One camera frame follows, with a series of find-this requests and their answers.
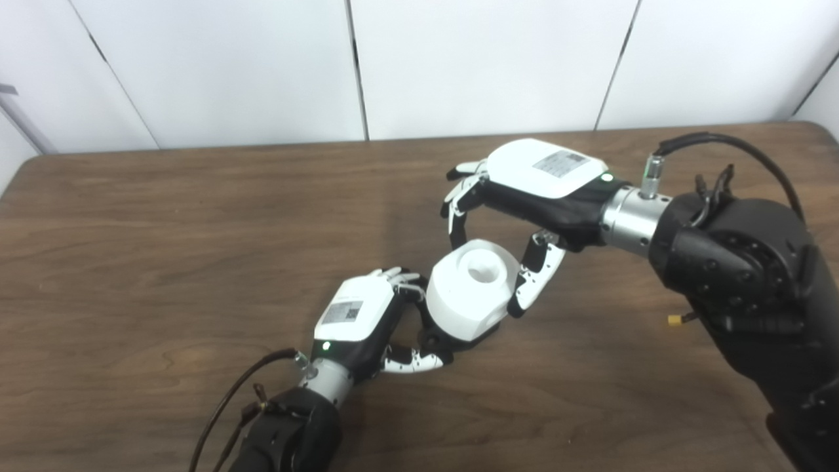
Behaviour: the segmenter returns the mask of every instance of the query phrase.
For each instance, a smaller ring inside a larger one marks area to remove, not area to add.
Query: white wall panel
[[[26,159],[38,151],[0,109],[0,195]]]
[[[635,0],[353,0],[371,139],[593,129]]]
[[[837,50],[836,0],[643,0],[599,128],[785,120]]]
[[[364,139],[344,2],[73,3],[161,147]]]
[[[45,152],[157,147],[67,0],[0,0],[0,83]]]
[[[839,66],[831,67],[793,118],[818,123],[839,139]]]

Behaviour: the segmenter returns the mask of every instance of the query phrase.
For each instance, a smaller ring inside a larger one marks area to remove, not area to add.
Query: qr code
[[[352,323],[358,318],[364,302],[338,302],[332,303],[323,316],[321,324],[329,323]]]
[[[533,164],[533,167],[559,178],[585,164],[586,161],[584,156],[562,150]]]

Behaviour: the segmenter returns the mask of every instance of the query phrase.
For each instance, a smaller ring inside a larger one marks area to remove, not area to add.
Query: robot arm
[[[722,142],[747,151],[779,178],[792,209],[762,199],[737,199],[733,167],[709,190],[676,198],[657,193],[664,157],[681,147]],[[801,471],[839,469],[839,296],[789,181],[759,150],[719,134],[690,134],[662,143],[648,159],[640,188],[605,164],[552,144],[505,144],[446,198],[453,246],[466,240],[466,212],[480,205],[523,218],[552,234],[559,250],[611,245],[650,261],[664,286],[684,295],[727,362],[757,383],[773,413],[767,426]],[[528,278],[525,251],[520,288],[509,311],[526,307],[553,275]]]
[[[424,303],[425,283],[399,267],[344,281],[315,326],[311,361],[297,356],[303,360],[300,383],[271,399],[257,388],[259,401],[242,410],[239,429],[255,421],[230,471],[326,470],[341,443],[338,411],[353,386],[379,372],[414,373],[451,362],[443,353],[390,343],[405,306]]]

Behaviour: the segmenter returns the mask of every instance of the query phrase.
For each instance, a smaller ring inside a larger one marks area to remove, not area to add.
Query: wood grain
[[[717,127],[769,152],[797,185],[839,273],[839,149],[808,123]],[[694,129],[539,137],[637,180],[661,139]],[[221,394],[271,349],[307,349],[341,281],[448,251],[454,164],[513,136],[57,155],[0,200],[0,469],[184,470]],[[674,155],[664,192],[735,162],[735,192],[781,198],[736,150]],[[514,254],[529,225],[489,210],[472,237]],[[767,407],[685,302],[614,249],[567,257],[521,320],[424,375],[360,385],[335,471],[791,471]],[[397,334],[418,327],[408,311]],[[288,366],[256,377],[292,386]],[[207,449],[210,467],[237,397]]]

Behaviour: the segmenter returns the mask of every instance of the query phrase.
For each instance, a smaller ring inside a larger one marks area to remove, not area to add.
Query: black cable
[[[216,425],[216,421],[218,421],[221,413],[224,412],[225,406],[227,406],[227,403],[229,403],[233,398],[236,391],[239,390],[239,387],[241,387],[254,372],[262,369],[265,365],[271,364],[272,362],[280,359],[293,359],[297,355],[297,352],[297,349],[282,349],[272,352],[271,354],[261,358],[248,370],[245,370],[245,373],[236,380],[233,386],[230,387],[230,390],[228,390],[227,393],[224,394],[224,397],[221,398],[218,406],[216,406],[216,410],[210,415],[210,421],[207,422],[206,426],[204,426],[204,431],[202,431],[201,435],[198,437],[198,444],[195,445],[195,452],[192,453],[192,460],[190,461],[190,472],[195,472],[198,468],[198,459],[201,457],[201,450],[204,448],[204,443],[206,443],[207,438],[210,436],[210,431],[212,431],[213,426]]]
[[[778,165],[775,164],[774,161],[771,160],[769,156],[767,156],[762,150],[754,147],[750,143],[743,141],[740,138],[735,138],[727,134],[708,133],[707,131],[702,133],[685,134],[683,136],[679,136],[678,138],[662,141],[659,144],[658,150],[656,150],[653,154],[664,157],[679,149],[684,149],[690,146],[705,143],[728,144],[742,151],[745,151],[747,154],[751,155],[754,159],[760,162],[760,164],[762,164],[763,167],[765,167],[766,170],[768,170],[769,173],[771,173],[775,177],[775,179],[778,180],[778,182],[784,188],[784,193],[786,193],[787,200],[789,200],[789,206],[792,208],[795,214],[798,215],[798,218],[801,220],[801,222],[805,222],[804,210],[801,208],[801,201],[798,198],[798,194],[795,193],[795,188],[792,186],[792,182],[789,181],[789,177],[787,177],[784,171],[781,170],[781,168],[778,167]]]

